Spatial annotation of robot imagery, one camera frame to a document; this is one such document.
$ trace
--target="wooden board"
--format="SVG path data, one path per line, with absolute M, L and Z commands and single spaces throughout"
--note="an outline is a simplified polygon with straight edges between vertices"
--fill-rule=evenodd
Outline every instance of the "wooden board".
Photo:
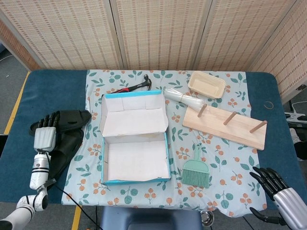
M 237 114 L 225 126 L 223 122 L 231 114 L 227 110 L 207 106 L 201 117 L 197 117 L 198 113 L 188 107 L 182 125 L 263 150 L 267 125 L 250 133 L 261 121 Z

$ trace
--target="robotic arm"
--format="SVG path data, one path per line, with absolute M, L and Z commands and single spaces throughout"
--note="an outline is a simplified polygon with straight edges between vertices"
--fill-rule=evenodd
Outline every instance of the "robotic arm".
M 288 225 L 292 230 L 307 230 L 307 206 L 297 192 L 273 169 L 253 167 L 253 170 L 259 175 L 249 174 L 261 184 L 282 217 L 266 217 L 252 207 L 250 211 L 264 222 Z
M 53 113 L 39 121 L 35 131 L 34 149 L 37 154 L 31 174 L 30 188 L 37 191 L 36 195 L 23 196 L 17 203 L 16 210 L 7 218 L 0 220 L 1 230 L 22 230 L 33 218 L 34 213 L 43 211 L 48 206 L 47 187 L 54 184 L 55 179 L 48 180 L 51 152 L 55 147 L 56 126 L 59 115 Z

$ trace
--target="woven panel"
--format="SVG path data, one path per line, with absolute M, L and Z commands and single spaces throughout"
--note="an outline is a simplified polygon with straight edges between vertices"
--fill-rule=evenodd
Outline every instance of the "woven panel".
M 207 22 L 196 69 L 245 71 L 293 2 L 218 0 Z
M 14 50 L 14 54 L 30 69 L 40 69 L 25 47 L 15 38 L 6 25 L 0 21 L 0 38 L 7 48 Z
M 302 0 L 267 44 L 252 71 L 272 73 L 281 95 L 307 78 L 307 1 Z
M 102 0 L 0 0 L 1 10 L 50 69 L 119 69 Z
M 207 1 L 117 0 L 129 69 L 187 69 Z

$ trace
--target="black cable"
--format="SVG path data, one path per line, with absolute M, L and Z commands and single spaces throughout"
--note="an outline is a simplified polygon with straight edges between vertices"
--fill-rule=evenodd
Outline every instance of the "black cable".
M 80 209 L 81 211 L 96 225 L 96 228 L 99 227 L 101 230 L 103 230 L 98 224 L 97 222 L 95 222 L 84 210 L 83 208 L 68 194 L 66 193 L 64 190 L 62 190 L 61 188 L 59 188 L 56 184 L 54 184 L 54 186 L 59 189 L 61 192 L 65 193 Z
M 49 156 L 48 156 L 48 152 L 47 151 L 44 151 L 42 149 L 37 149 L 38 151 L 40 152 L 43 152 L 46 156 L 47 156 L 47 159 L 48 159 L 48 163 L 49 163 L 49 166 L 50 166 L 50 159 L 49 159 Z M 83 210 L 83 208 L 68 194 L 66 193 L 64 190 L 62 190 L 61 188 L 59 188 L 56 184 L 54 184 L 54 186 L 59 189 L 61 192 L 65 193 L 80 209 L 81 211 L 95 224 L 96 226 L 96 230 L 98 230 L 97 227 L 99 227 L 101 230 L 103 230 L 98 224 L 97 224 L 97 206 L 96 206 L 96 222 Z
M 98 223 L 97 206 L 96 206 L 96 223 Z
M 251 226 L 251 224 L 248 222 L 248 220 L 245 219 L 245 217 L 243 217 L 243 219 L 244 219 L 244 220 L 246 221 L 246 223 L 250 226 L 250 228 L 254 230 L 254 228 Z

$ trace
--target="yellow floor stripe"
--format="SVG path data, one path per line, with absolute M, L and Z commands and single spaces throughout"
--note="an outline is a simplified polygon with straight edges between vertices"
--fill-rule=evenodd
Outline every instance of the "yellow floor stripe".
M 80 215 L 81 215 L 81 209 L 78 206 L 76 206 L 71 230 L 78 230 L 79 222 L 80 222 Z
M 23 91 L 24 91 L 24 85 L 25 85 L 25 82 L 26 82 L 27 79 L 28 79 L 29 74 L 30 74 L 30 71 L 28 71 L 27 76 L 26 76 L 25 79 L 24 79 L 24 84 L 23 84 L 23 86 L 22 86 L 22 88 L 21 88 L 21 90 L 20 90 L 20 92 L 19 92 L 19 96 L 18 96 L 18 98 L 17 98 L 17 101 L 16 101 L 15 106 L 14 106 L 14 108 L 13 108 L 13 111 L 12 111 L 12 113 L 11 113 L 10 119 L 9 119 L 7 125 L 6 125 L 5 130 L 4 130 L 4 134 L 5 134 L 5 135 L 8 135 L 8 134 L 9 134 L 10 129 L 11 129 L 11 127 L 12 127 L 12 124 L 13 124 L 13 121 L 14 121 L 14 119 L 15 119 L 15 116 L 16 116 L 16 113 L 17 113 L 17 109 L 18 109 L 18 106 L 19 106 L 19 103 L 20 103 L 20 100 L 21 100 L 21 96 L 22 96 Z

